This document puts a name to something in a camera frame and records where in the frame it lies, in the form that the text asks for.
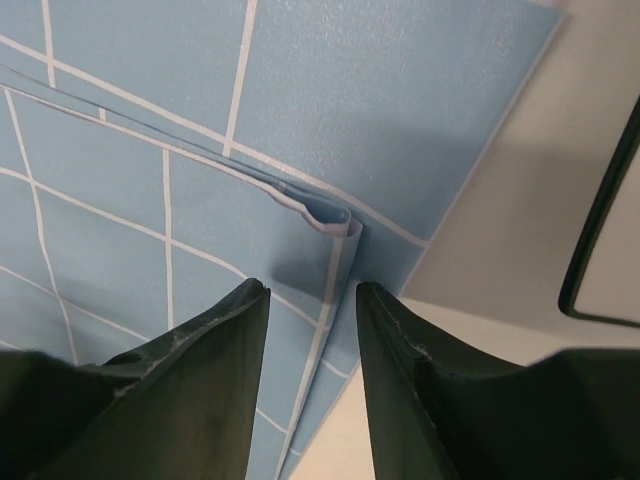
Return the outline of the square white plate dark rim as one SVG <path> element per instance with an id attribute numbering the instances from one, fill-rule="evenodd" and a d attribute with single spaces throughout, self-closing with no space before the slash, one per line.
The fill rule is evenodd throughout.
<path id="1" fill-rule="evenodd" d="M 558 297 L 567 316 L 639 326 L 639 106 L 597 190 Z"/>

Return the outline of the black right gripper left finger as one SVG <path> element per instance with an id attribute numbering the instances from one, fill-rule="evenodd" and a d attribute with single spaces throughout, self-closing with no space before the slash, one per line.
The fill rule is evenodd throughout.
<path id="1" fill-rule="evenodd" d="M 270 310 L 248 279 L 102 365 L 1 355 L 5 479 L 241 479 Z"/>

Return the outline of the blue grid placemat cloth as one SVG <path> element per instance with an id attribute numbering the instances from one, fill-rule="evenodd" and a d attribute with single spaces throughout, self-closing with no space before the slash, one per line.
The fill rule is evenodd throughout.
<path id="1" fill-rule="evenodd" d="M 254 277 L 287 479 L 561 23 L 529 1 L 5 1 L 1 346 L 103 363 Z"/>

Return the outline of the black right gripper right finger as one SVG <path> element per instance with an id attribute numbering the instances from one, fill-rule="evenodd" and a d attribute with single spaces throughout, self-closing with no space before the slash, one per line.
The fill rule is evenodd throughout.
<path id="1" fill-rule="evenodd" d="M 356 290 L 379 479 L 635 479 L 639 353 L 571 348 L 528 366 L 422 319 L 377 283 Z"/>

